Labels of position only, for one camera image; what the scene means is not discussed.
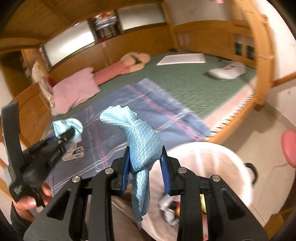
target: white tray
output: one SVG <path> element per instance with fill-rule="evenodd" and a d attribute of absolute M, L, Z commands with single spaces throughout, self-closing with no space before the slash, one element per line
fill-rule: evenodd
<path fill-rule="evenodd" d="M 167 55 L 156 65 L 167 64 L 202 64 L 205 63 L 205 56 L 203 53 L 186 53 Z"/>

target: window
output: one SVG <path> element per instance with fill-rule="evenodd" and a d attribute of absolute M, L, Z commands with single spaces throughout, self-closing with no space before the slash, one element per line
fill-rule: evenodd
<path fill-rule="evenodd" d="M 246 37 L 247 58 L 254 60 L 254 40 L 251 37 Z"/>
<path fill-rule="evenodd" d="M 83 21 L 48 41 L 44 51 L 52 67 L 74 52 L 95 45 L 95 41 L 88 21 Z"/>
<path fill-rule="evenodd" d="M 242 56 L 242 38 L 243 36 L 240 34 L 234 35 L 234 42 L 235 42 L 235 54 Z"/>
<path fill-rule="evenodd" d="M 117 9 L 123 31 L 141 26 L 165 23 L 161 7 L 157 3 L 141 4 Z"/>

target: blue plaid blanket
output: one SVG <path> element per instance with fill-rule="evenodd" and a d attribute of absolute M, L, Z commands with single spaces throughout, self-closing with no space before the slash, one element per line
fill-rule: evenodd
<path fill-rule="evenodd" d="M 47 179 L 53 194 L 72 176 L 95 176 L 110 167 L 114 159 L 124 155 L 126 134 L 118 127 L 102 123 L 99 118 L 103 110 L 118 104 L 128 106 L 137 113 L 138 119 L 146 121 L 158 133 L 167 150 L 187 142 L 201 141 L 210 132 L 202 119 L 149 79 L 125 85 L 72 116 L 83 125 L 82 142 L 78 147 L 84 147 L 85 155 L 57 163 Z"/>

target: small box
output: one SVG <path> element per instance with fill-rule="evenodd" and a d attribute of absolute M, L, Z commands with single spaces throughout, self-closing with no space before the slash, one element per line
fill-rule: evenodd
<path fill-rule="evenodd" d="M 84 156 L 84 148 L 82 146 L 68 150 L 64 156 L 63 161 L 73 160 Z"/>

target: green bedspread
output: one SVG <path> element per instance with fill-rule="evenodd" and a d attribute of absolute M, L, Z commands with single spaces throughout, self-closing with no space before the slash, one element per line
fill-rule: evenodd
<path fill-rule="evenodd" d="M 101 91 L 86 102 L 74 107 L 64 115 L 58 115 L 56 120 L 66 119 L 77 113 L 96 100 L 123 87 L 126 84 L 137 83 L 144 78 L 149 78 L 161 86 L 183 105 L 194 111 L 204 119 L 218 107 L 234 96 L 246 83 L 256 75 L 256 70 L 247 67 L 247 72 L 236 80 L 218 81 L 207 76 L 207 71 L 213 68 L 222 68 L 228 64 L 228 60 L 215 56 L 205 55 L 204 64 L 173 64 L 156 66 L 166 55 L 165 53 L 152 57 L 143 70 L 117 76 L 116 78 L 100 85 Z"/>

